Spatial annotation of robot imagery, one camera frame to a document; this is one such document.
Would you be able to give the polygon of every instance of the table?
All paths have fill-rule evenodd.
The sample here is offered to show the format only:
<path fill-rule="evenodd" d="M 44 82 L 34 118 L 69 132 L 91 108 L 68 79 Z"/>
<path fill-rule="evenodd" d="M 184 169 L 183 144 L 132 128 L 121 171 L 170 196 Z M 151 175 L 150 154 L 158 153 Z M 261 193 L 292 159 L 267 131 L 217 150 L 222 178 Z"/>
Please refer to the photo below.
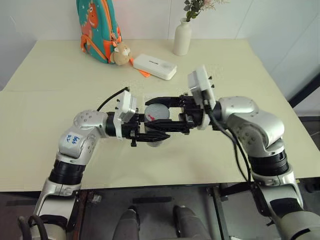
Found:
<path fill-rule="evenodd" d="M 103 64 L 81 52 L 79 41 L 38 41 L 0 92 L 0 191 L 39 191 L 53 167 L 61 134 L 75 115 L 96 109 L 111 94 L 130 86 L 140 112 L 157 96 L 188 91 L 187 75 L 205 64 L 217 99 L 247 96 L 281 118 L 288 161 L 297 178 L 320 176 L 320 154 L 248 42 L 193 40 L 188 55 L 172 54 L 170 40 L 127 40 L 133 56 L 155 56 L 178 65 L 169 81 L 144 78 L 129 64 Z M 110 102 L 103 110 L 112 111 Z M 115 137 L 97 145 L 83 189 L 240 182 L 230 141 L 209 129 L 174 133 L 159 147 Z"/>

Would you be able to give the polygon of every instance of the plush toy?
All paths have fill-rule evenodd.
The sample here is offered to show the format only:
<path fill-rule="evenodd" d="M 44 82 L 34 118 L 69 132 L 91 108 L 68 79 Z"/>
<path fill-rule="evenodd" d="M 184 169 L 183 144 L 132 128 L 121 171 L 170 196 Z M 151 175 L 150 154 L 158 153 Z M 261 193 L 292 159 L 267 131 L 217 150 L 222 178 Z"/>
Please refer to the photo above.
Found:
<path fill-rule="evenodd" d="M 132 57 L 130 48 L 123 42 L 117 44 L 114 48 L 114 52 L 110 55 L 110 62 L 116 63 L 117 65 L 123 65 L 129 62 Z"/>

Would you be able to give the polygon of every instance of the backpack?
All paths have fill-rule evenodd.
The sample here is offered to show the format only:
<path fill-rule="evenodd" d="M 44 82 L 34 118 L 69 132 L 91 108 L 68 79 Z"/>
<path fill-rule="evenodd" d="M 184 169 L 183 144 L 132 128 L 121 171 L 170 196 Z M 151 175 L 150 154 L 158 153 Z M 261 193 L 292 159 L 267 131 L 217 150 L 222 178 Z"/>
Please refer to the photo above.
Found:
<path fill-rule="evenodd" d="M 76 0 L 76 9 L 82 51 L 100 62 L 112 64 L 110 55 L 122 41 L 112 0 Z"/>

